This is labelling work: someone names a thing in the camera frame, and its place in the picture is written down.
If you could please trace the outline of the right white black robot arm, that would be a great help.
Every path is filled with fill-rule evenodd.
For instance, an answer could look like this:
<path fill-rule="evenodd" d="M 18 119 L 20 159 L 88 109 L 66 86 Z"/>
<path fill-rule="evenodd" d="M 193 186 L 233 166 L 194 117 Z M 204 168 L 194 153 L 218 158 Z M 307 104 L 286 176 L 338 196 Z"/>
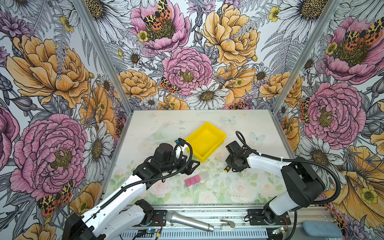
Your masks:
<path fill-rule="evenodd" d="M 284 159 L 258 153 L 247 145 L 242 147 L 233 141 L 226 146 L 229 156 L 225 172 L 242 172 L 245 169 L 260 169 L 283 178 L 286 191 L 264 205 L 262 213 L 254 217 L 266 224 L 276 224 L 286 212 L 307 208 L 310 205 L 324 205 L 333 202 L 341 193 L 342 184 L 337 175 L 321 164 L 301 157 Z M 326 190 L 326 185 L 313 166 L 325 170 L 335 181 L 333 195 L 325 200 L 317 198 Z"/>

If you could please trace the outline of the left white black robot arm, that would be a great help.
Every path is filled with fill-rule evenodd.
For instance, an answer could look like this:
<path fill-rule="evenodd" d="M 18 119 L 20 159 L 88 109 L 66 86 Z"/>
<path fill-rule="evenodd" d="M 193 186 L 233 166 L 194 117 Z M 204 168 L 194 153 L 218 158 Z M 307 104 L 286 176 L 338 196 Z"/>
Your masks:
<path fill-rule="evenodd" d="M 65 223 L 64 240 L 110 240 L 125 229 L 147 224 L 152 218 L 153 207 L 139 201 L 130 209 L 125 207 L 153 184 L 177 174 L 191 175 L 199 166 L 193 159 L 193 148 L 186 140 L 176 140 L 176 145 L 160 144 L 152 156 L 136 167 L 133 174 L 95 207 L 81 216 L 72 214 Z"/>

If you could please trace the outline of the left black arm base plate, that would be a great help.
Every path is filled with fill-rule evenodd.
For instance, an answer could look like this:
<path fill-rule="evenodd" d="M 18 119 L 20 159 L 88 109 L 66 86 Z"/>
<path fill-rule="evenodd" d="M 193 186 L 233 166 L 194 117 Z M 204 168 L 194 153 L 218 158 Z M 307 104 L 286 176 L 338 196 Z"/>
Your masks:
<path fill-rule="evenodd" d="M 153 210 L 145 213 L 140 226 L 142 227 L 164 227 L 166 225 L 167 210 Z"/>

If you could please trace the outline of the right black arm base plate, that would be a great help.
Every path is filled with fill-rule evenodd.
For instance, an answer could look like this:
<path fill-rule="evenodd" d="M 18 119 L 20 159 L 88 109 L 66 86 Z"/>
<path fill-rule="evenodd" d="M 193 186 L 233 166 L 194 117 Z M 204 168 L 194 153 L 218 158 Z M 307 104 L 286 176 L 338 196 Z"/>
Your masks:
<path fill-rule="evenodd" d="M 272 225 L 291 225 L 288 213 L 281 216 L 275 215 L 264 209 L 248 209 L 244 221 L 251 226 L 272 226 Z"/>

